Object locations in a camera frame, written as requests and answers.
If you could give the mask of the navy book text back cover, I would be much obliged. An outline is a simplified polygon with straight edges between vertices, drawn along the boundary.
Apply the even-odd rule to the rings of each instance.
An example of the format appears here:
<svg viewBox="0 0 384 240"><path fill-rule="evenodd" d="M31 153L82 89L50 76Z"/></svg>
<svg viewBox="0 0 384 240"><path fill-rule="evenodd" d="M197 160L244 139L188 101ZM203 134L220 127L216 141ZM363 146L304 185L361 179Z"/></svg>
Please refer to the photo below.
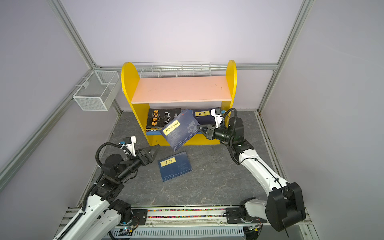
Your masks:
<svg viewBox="0 0 384 240"><path fill-rule="evenodd" d="M215 125L215 116L212 116L211 111L214 110L215 114L221 115L221 107L207 110L193 110L193 115L200 125Z"/></svg>

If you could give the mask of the navy book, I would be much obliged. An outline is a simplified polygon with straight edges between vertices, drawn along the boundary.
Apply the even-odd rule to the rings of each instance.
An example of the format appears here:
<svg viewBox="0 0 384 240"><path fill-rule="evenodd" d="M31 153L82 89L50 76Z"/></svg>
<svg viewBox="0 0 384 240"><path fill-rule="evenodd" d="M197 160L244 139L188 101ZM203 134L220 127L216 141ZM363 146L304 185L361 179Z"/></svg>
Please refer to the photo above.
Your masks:
<svg viewBox="0 0 384 240"><path fill-rule="evenodd" d="M193 170L186 152L181 152L159 160L158 165L163 182L187 174Z"/></svg>
<svg viewBox="0 0 384 240"><path fill-rule="evenodd" d="M173 151L176 151L199 132L198 125L199 122L194 117L193 111L183 110L163 127L160 133Z"/></svg>

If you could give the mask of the black deer cover book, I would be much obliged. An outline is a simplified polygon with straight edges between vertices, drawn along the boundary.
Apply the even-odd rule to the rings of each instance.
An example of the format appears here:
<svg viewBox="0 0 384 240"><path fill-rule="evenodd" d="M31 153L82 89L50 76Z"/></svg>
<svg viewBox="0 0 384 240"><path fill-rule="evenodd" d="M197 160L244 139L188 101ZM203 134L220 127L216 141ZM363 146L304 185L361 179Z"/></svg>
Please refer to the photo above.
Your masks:
<svg viewBox="0 0 384 240"><path fill-rule="evenodd" d="M146 131L159 131L176 118L182 109L149 109Z"/></svg>

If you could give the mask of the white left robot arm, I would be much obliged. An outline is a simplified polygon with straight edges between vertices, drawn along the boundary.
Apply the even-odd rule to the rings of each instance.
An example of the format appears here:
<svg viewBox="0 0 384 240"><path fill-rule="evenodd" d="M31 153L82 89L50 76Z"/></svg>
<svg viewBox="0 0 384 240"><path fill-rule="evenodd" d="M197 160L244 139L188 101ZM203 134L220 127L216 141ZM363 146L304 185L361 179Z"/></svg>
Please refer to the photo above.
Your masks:
<svg viewBox="0 0 384 240"><path fill-rule="evenodd" d="M128 160L120 154L108 156L104 163L100 161L100 151L112 146L125 152ZM96 161L101 174L87 191L81 209L55 237L56 240L101 240L111 235L119 224L140 223L140 218L132 212L131 204L118 199L124 184L136 177L139 167L152 163L160 150L160 145L135 151L133 144L102 144L96 152Z"/></svg>

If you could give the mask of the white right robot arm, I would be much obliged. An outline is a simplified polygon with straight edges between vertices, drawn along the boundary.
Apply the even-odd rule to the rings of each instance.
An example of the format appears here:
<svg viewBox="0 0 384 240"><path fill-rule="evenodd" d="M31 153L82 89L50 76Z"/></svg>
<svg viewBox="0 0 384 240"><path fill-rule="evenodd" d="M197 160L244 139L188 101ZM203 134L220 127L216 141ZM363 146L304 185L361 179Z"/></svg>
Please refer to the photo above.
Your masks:
<svg viewBox="0 0 384 240"><path fill-rule="evenodd" d="M244 166L259 182L267 200L249 198L239 206L244 222L252 219L268 221L278 232L306 219L301 187L279 176L269 167L256 149L246 140L243 121L230 118L229 126L199 125L197 127L208 140L219 140L230 153L233 162Z"/></svg>

